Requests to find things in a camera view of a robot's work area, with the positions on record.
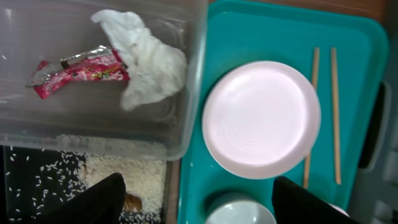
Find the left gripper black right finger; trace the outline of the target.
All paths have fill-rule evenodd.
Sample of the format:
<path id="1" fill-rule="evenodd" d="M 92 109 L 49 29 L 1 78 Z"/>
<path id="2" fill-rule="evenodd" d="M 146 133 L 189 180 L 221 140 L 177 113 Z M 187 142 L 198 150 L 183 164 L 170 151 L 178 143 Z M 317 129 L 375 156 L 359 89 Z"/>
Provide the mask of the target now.
<path id="1" fill-rule="evenodd" d="M 274 179 L 272 206 L 277 224 L 359 224 L 284 176 Z"/>

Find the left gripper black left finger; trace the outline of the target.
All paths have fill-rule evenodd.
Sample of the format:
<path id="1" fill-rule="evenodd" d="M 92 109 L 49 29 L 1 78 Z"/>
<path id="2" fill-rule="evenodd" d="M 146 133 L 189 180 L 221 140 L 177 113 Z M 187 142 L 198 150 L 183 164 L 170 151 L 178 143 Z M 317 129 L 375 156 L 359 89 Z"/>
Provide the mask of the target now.
<path id="1" fill-rule="evenodd" d="M 39 224 L 118 223 L 126 186 L 116 172 L 77 195 L 62 207 L 36 219 Z"/>

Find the brown food piece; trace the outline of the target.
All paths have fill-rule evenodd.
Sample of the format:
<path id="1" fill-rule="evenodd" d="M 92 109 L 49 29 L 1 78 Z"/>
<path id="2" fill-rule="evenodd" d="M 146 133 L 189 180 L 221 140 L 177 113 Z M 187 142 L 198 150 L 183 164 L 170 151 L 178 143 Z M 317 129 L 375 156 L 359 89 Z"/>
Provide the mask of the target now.
<path id="1" fill-rule="evenodd" d="M 142 211 L 142 201 L 139 197 L 131 195 L 129 193 L 125 194 L 123 210 L 127 212 L 141 212 Z"/>

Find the grey bowl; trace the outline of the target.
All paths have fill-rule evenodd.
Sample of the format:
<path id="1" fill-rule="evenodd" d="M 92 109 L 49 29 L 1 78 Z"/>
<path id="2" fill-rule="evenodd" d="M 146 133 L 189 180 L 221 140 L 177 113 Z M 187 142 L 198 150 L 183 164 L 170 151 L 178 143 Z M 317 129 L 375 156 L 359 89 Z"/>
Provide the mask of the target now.
<path id="1" fill-rule="evenodd" d="M 276 224 L 271 211 L 241 192 L 216 197 L 208 207 L 204 224 Z"/>

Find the red snack wrapper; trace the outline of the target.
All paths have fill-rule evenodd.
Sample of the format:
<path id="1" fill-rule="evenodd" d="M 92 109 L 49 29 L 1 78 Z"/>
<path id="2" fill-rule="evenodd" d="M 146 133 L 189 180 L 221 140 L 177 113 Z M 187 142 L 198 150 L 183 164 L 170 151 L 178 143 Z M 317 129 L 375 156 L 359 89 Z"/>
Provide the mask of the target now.
<path id="1" fill-rule="evenodd" d="M 45 99 L 70 82 L 128 81 L 126 69 L 115 49 L 99 45 L 57 63 L 41 61 L 26 87 Z"/>

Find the white tissue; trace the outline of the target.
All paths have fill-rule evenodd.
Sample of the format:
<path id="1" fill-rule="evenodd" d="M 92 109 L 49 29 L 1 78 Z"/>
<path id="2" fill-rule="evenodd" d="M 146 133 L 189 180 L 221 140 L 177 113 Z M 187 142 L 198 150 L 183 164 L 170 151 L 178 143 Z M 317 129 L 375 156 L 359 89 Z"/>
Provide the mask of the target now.
<path id="1" fill-rule="evenodd" d="M 121 95 L 123 110 L 162 101 L 184 87 L 185 54 L 153 36 L 138 14 L 104 9 L 94 13 L 91 21 L 101 26 L 127 66 L 130 80 Z"/>

